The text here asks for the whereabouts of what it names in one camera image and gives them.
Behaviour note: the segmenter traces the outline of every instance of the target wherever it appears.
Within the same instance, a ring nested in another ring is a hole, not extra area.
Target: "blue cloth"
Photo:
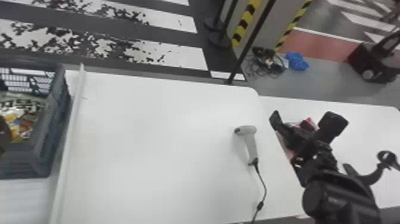
[[[304,61],[303,56],[300,53],[286,53],[285,58],[289,60],[289,67],[297,71],[304,71],[310,67],[307,62]]]

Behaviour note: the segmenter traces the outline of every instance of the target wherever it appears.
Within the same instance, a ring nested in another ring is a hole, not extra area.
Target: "tangled wires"
[[[279,60],[280,65],[274,60],[275,58]],[[247,61],[247,66],[244,72],[248,77],[257,78],[269,76],[273,79],[277,79],[285,70],[285,64],[278,55],[273,56],[273,64],[271,66],[268,66],[262,58],[254,55],[247,56],[245,60]]]

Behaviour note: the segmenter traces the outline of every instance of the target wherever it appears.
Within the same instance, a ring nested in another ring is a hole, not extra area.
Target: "black cable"
[[[251,165],[254,166],[254,169],[257,172],[257,175],[262,183],[262,187],[264,187],[264,196],[262,196],[262,200],[257,204],[257,209],[256,209],[253,219],[251,220],[251,223],[250,223],[250,224],[254,224],[255,219],[257,218],[257,214],[261,209],[263,209],[265,198],[267,198],[267,186],[265,185],[264,179],[260,174],[260,170],[258,169],[258,158],[256,158]]]

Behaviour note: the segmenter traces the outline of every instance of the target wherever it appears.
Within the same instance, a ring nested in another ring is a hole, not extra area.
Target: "black box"
[[[400,61],[394,55],[382,58],[372,53],[373,46],[360,44],[348,57],[350,65],[367,82],[393,82],[400,74]]]

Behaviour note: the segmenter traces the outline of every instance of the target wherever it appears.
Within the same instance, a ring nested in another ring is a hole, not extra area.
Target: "black-and-white patterned floor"
[[[394,7],[392,0],[314,0],[298,23],[300,31],[322,36],[379,42],[399,30],[400,19],[380,19]]]
[[[202,25],[217,5],[213,0],[0,0],[0,51],[90,66],[226,77],[236,57],[231,49],[211,47]]]

